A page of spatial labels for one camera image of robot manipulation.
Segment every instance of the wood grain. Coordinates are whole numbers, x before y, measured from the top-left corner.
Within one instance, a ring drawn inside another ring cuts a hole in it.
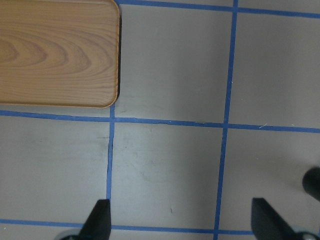
[[[118,97],[113,0],[0,0],[0,103],[104,108]]]

